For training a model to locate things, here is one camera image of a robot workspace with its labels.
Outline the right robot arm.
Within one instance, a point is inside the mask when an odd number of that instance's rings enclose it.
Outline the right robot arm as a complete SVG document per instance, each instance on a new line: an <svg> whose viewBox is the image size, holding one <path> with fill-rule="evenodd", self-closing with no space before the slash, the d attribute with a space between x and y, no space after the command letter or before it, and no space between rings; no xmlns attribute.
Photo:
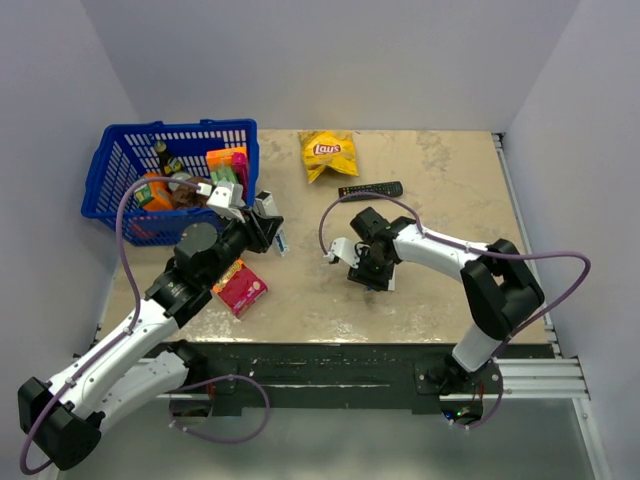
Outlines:
<svg viewBox="0 0 640 480"><path fill-rule="evenodd" d="M374 291L390 291L402 262L435 270L461 283L472 325L452 352L425 374L441 395L466 393L507 338L544 303L545 296L515 245L499 239L458 248L458 239L429 233L417 222L390 222L368 207L350 222L359 241L348 279Z"/></svg>

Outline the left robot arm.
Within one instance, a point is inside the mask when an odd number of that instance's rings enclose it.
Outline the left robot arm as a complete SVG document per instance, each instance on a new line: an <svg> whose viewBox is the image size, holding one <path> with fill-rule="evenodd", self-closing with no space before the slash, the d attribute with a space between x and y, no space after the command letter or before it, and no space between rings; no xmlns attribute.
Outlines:
<svg viewBox="0 0 640 480"><path fill-rule="evenodd" d="M267 252L281 227L280 216L241 211L223 231L209 223L188 226L164 271L133 311L86 354L47 381L35 377L17 392L19 424L27 438L20 454L25 475L31 445L60 470L69 470L96 448L114 414L109 392L146 353L199 313L214 285L246 252Z"/></svg>

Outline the white remote battery cover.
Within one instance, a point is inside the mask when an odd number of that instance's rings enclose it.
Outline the white remote battery cover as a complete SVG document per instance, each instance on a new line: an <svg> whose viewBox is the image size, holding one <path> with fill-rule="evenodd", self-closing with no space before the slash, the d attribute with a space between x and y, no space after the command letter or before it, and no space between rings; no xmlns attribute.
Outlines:
<svg viewBox="0 0 640 480"><path fill-rule="evenodd" d="M388 280L387 290L392 292L396 289L396 268L391 269L391 274Z"/></svg>

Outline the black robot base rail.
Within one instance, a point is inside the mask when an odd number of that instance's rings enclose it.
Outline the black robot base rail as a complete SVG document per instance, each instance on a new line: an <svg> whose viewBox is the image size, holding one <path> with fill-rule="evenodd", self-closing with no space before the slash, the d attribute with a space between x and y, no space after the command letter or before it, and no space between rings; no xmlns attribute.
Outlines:
<svg viewBox="0 0 640 480"><path fill-rule="evenodd" d="M414 414L456 411L501 391L500 373L486 365L456 392L441 395L425 374L451 352L451 345L367 343L164 342L149 352L178 354L187 381L213 377L213 412L236 416L245 408L396 409Z"/></svg>

